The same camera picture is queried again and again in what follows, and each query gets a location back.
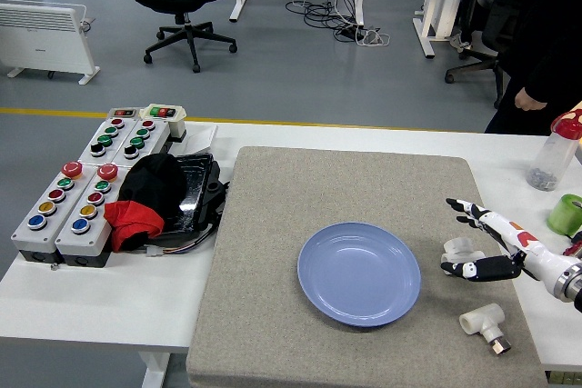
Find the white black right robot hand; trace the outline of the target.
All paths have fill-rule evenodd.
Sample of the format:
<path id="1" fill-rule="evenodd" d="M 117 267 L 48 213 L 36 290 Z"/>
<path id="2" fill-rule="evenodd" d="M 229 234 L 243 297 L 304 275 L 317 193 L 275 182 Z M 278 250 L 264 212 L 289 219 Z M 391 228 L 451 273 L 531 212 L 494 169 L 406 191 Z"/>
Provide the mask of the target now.
<path id="1" fill-rule="evenodd" d="M 444 271 L 471 282 L 514 279 L 525 272 L 563 302 L 573 302 L 581 296 L 578 259 L 552 253 L 533 234 L 501 214 L 460 199 L 447 198 L 446 202 L 460 213 L 460 223 L 489 234 L 507 253 L 465 263 L 443 261 Z"/>

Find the person's right hand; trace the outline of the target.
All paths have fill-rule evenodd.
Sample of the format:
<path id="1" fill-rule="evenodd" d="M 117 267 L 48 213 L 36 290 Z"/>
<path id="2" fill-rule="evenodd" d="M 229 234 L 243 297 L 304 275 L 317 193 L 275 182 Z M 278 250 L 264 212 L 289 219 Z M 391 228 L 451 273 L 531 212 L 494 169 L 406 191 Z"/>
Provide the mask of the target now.
<path id="1" fill-rule="evenodd" d="M 538 111 L 547 106 L 547 103 L 539 102 L 531 97 L 525 88 L 522 88 L 515 97 L 515 107 L 523 111 Z"/>

